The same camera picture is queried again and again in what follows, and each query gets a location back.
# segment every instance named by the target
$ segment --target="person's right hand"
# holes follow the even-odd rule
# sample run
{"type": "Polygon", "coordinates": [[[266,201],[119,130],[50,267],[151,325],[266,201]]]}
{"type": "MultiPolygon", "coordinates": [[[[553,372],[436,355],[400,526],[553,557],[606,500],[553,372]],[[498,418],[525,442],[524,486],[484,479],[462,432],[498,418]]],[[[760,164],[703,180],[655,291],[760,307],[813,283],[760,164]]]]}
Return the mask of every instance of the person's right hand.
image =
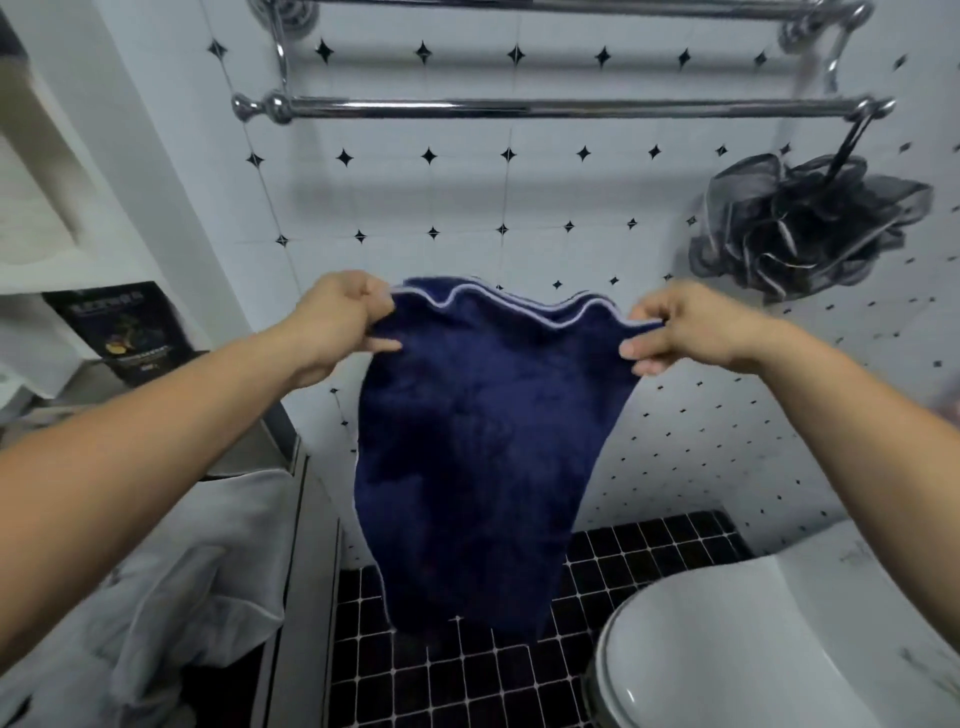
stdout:
{"type": "Polygon", "coordinates": [[[681,280],[642,298],[630,318],[663,319],[665,326],[628,339],[620,355],[637,376],[656,376],[685,356],[734,372],[756,373],[777,320],[702,283],[681,280]]]}

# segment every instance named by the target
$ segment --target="product box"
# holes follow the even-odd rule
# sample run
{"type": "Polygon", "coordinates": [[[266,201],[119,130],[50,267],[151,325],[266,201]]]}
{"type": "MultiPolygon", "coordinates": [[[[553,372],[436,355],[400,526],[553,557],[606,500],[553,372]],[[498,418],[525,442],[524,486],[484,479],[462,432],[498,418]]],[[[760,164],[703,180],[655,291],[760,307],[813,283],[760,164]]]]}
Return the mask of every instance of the product box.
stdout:
{"type": "Polygon", "coordinates": [[[170,302],[151,280],[44,293],[43,298],[130,386],[163,376],[196,356],[170,302]]]}

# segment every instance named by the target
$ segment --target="towel bar end knob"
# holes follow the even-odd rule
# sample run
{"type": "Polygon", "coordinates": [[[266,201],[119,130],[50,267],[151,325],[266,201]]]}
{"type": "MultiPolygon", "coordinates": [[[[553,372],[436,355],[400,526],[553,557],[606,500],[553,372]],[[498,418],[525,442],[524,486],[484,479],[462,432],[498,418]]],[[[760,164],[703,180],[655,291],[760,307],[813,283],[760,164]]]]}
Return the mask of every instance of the towel bar end knob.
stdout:
{"type": "Polygon", "coordinates": [[[294,118],[290,100],[279,91],[271,91],[263,97],[263,101],[254,101],[242,93],[235,93],[230,98],[230,105],[233,115],[245,123],[260,114],[269,116],[276,124],[289,124],[294,118]]]}

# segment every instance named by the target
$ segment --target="towel rack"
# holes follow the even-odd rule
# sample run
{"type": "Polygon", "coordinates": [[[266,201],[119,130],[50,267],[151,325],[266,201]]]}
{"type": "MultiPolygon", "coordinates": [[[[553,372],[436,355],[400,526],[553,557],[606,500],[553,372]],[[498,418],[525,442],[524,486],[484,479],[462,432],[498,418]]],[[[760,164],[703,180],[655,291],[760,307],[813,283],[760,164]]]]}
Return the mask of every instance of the towel rack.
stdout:
{"type": "Polygon", "coordinates": [[[893,111],[894,99],[771,99],[740,101],[579,101],[538,99],[446,99],[442,101],[358,101],[311,96],[288,97],[280,91],[253,101],[233,95],[233,113],[241,121],[266,114],[277,124],[293,119],[693,119],[842,117],[881,119],[893,111]]]}
{"type": "Polygon", "coordinates": [[[850,35],[870,19],[874,4],[842,0],[780,2],[779,0],[248,0],[254,14],[270,30],[276,47],[280,90],[254,101],[242,93],[231,99],[241,121],[260,114],[277,124],[296,118],[749,118],[842,117],[883,118],[896,106],[894,99],[827,98],[810,100],[730,101],[577,101],[540,99],[351,100],[291,96],[285,36],[303,37],[317,20],[319,3],[399,5],[426,8],[470,8],[542,12],[589,12],[626,15],[704,17],[737,20],[778,20],[780,45],[801,47],[826,27],[839,25],[840,35],[827,60],[828,92],[835,92],[840,57],[850,35]]]}

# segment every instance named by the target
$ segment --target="toilet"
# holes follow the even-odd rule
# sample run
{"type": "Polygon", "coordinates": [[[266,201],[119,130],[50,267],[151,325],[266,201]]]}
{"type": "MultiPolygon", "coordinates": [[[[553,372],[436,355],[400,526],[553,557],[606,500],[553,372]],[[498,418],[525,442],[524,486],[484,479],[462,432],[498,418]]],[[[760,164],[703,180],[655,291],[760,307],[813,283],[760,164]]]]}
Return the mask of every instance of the toilet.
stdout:
{"type": "Polygon", "coordinates": [[[596,728],[960,726],[960,657],[852,522],[625,601],[583,680],[596,728]]]}

